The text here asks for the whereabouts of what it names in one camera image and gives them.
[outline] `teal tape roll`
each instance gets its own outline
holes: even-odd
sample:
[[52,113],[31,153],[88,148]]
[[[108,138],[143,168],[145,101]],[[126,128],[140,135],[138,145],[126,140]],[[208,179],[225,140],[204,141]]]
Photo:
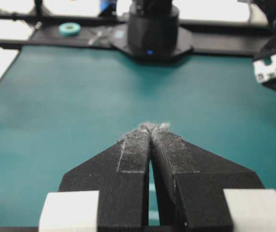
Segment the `teal tape roll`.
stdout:
[[78,23],[63,23],[59,26],[59,32],[62,36],[75,36],[81,31]]

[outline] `desk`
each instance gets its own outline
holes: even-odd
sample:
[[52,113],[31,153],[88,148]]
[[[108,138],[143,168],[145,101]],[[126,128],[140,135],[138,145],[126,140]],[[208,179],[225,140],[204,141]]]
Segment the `desk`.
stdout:
[[0,226],[38,225],[66,171],[143,121],[169,122],[276,189],[276,93],[256,83],[251,59],[159,66],[118,51],[25,46],[0,82]]

